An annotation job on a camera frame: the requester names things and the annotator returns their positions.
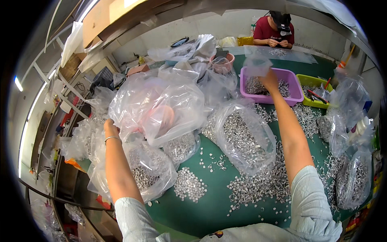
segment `storage bin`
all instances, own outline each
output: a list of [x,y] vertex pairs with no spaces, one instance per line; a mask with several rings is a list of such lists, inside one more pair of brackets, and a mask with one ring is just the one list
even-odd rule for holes
[[[298,82],[300,85],[307,85],[307,86],[321,86],[321,83],[325,86],[327,81],[317,78],[317,77],[312,77],[312,76],[307,76],[307,75],[302,75],[302,74],[297,74],[296,75]],[[331,92],[333,90],[333,87],[328,84],[327,90]],[[306,106],[311,106],[311,107],[316,107],[316,108],[323,108],[327,109],[329,107],[329,103],[324,104],[321,101],[314,100],[312,101],[311,99],[307,98],[304,94],[304,100],[302,101],[302,104]]]
[[[247,76],[245,73],[246,73],[247,68],[248,67],[243,67],[241,69],[240,90],[241,90],[242,96],[245,98],[251,98],[256,103],[274,104],[271,96],[247,94],[245,92],[245,83],[247,81]],[[302,102],[304,100],[304,95],[303,95],[300,83],[298,82],[296,75],[290,70],[279,69],[279,68],[272,68],[272,70],[275,72],[278,79],[283,79],[284,81],[289,83],[290,97],[284,98],[285,101],[287,102],[287,104],[289,106],[294,106],[296,103]]]

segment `woman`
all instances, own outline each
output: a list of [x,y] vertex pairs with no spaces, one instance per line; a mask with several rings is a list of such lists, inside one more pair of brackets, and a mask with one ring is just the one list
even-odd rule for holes
[[[200,241],[337,241],[342,231],[341,222],[333,221],[304,132],[281,96],[274,72],[270,70],[261,82],[270,92],[277,110],[292,197],[290,227],[282,229],[259,223],[224,229],[218,233],[223,234],[220,238],[212,234]],[[106,178],[123,240],[169,242],[169,234],[160,235],[152,225],[122,149],[118,136],[120,130],[113,123],[109,119],[104,125],[107,139]]]

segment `light blue shirt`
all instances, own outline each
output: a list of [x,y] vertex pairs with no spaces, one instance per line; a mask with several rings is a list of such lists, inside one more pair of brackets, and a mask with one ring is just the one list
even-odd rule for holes
[[[292,221],[289,228],[258,223],[223,229],[223,235],[207,235],[200,242],[211,241],[337,241],[341,222],[333,221],[324,187],[313,166],[301,169],[291,186]],[[169,233],[159,234],[153,221],[138,200],[122,197],[115,203],[117,222],[124,242],[170,242]]]

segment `person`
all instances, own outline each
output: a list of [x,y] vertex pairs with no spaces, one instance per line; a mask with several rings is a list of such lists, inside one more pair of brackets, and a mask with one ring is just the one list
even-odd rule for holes
[[[278,90],[275,73],[270,69],[262,84],[269,91],[277,110],[285,167],[291,188],[290,227],[283,229],[259,223],[227,228],[203,237],[207,241],[337,241],[341,222],[333,221],[324,187],[314,167],[307,139],[296,115]],[[139,189],[126,160],[119,129],[108,119],[106,135],[106,178],[115,204],[116,218],[125,242],[170,242],[168,233],[159,234],[145,209]]]
[[294,44],[294,27],[290,14],[270,11],[270,16],[258,19],[253,35],[254,45],[291,49]]

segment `green workbench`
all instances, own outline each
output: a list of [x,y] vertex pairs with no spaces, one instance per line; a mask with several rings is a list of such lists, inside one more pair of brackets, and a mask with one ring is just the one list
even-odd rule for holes
[[[306,64],[285,60],[271,61],[273,67],[288,69],[295,74],[304,74],[314,77],[320,76],[326,79],[332,77],[334,74],[333,69],[336,67],[335,63],[321,57],[314,57],[318,61],[318,64]],[[233,65],[237,74],[240,74],[244,59],[244,55],[235,56]],[[274,105],[263,104],[262,106],[265,107],[268,112],[274,109]],[[269,123],[269,126],[272,129],[273,134],[280,140],[281,136],[279,134],[278,122],[273,121]],[[313,140],[315,143],[308,138],[310,152],[315,157],[315,165],[317,165],[318,160],[320,162],[319,164],[322,165],[329,153],[328,144],[324,143],[323,140],[319,138],[319,135],[320,134],[314,135]],[[228,160],[225,162],[225,166],[227,167],[227,170],[225,171],[220,170],[215,164],[212,166],[213,172],[210,172],[210,169],[208,168],[203,168],[203,165],[199,164],[200,159],[203,159],[205,165],[208,166],[212,161],[218,161],[220,155],[224,153],[218,146],[203,135],[200,135],[200,139],[200,147],[203,147],[203,154],[200,155],[200,152],[198,151],[189,160],[181,164],[179,169],[182,167],[189,167],[190,171],[192,171],[199,179],[203,179],[203,182],[208,185],[208,192],[199,199],[198,203],[194,203],[189,199],[181,201],[174,193],[173,187],[170,188],[162,197],[157,199],[159,204],[153,202],[151,207],[146,205],[149,214],[155,222],[173,230],[199,238],[225,228],[241,227],[255,223],[275,224],[277,221],[277,226],[281,228],[289,227],[291,219],[288,219],[288,216],[291,216],[291,204],[275,203],[275,198],[271,199],[266,197],[264,198],[265,202],[262,199],[255,203],[258,205],[256,208],[254,207],[255,204],[249,203],[247,207],[241,206],[240,209],[230,213],[230,206],[233,203],[231,203],[229,199],[231,191],[226,186],[230,181],[235,179],[235,176],[240,176],[239,172]],[[212,156],[215,157],[215,159],[211,159],[209,153],[212,153]],[[349,210],[342,210],[339,213],[334,214],[333,217],[336,221],[343,221],[355,212],[356,211],[351,212]]]

